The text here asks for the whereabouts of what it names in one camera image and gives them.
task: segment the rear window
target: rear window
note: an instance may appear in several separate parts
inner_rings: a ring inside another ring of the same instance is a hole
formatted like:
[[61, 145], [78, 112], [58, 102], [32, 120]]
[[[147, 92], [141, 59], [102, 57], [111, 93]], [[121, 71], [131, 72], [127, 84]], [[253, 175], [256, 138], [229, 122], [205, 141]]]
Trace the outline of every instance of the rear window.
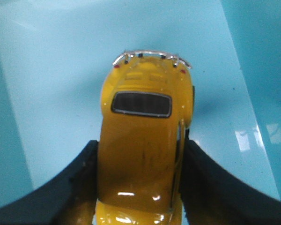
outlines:
[[171, 97], [148, 92], [116, 93], [112, 111], [132, 115], [169, 117], [171, 114]]

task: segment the yellow toy car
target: yellow toy car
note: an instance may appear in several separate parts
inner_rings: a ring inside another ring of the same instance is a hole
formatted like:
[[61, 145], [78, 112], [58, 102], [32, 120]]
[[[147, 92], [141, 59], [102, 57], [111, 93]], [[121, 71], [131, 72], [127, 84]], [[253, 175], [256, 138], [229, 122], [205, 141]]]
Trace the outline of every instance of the yellow toy car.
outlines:
[[179, 225], [191, 66], [147, 50], [125, 52], [113, 65], [101, 93], [97, 224]]

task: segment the volkswagen beetle model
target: volkswagen beetle model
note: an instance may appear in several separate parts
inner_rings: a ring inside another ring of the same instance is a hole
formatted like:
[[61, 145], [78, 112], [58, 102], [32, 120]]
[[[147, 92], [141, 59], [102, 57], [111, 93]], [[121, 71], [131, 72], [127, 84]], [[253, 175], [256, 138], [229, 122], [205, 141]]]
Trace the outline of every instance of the volkswagen beetle model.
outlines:
[[180, 225], [179, 180], [194, 88], [185, 60], [139, 50], [113, 63], [101, 93], [98, 225]]

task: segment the yellow car body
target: yellow car body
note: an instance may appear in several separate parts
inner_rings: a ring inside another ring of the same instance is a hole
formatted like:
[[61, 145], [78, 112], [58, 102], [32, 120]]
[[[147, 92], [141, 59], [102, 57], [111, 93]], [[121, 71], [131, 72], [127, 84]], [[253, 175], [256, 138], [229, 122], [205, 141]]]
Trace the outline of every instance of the yellow car body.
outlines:
[[98, 225], [179, 225], [185, 130], [193, 112], [190, 65], [165, 52], [125, 52], [101, 93]]

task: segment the blue background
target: blue background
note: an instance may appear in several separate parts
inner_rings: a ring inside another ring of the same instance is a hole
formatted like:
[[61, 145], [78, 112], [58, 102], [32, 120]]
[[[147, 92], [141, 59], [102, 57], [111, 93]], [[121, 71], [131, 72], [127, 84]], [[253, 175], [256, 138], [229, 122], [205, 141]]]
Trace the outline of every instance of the blue background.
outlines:
[[192, 65], [190, 138], [281, 200], [281, 0], [0, 1], [0, 206], [99, 139], [100, 90], [124, 50]]

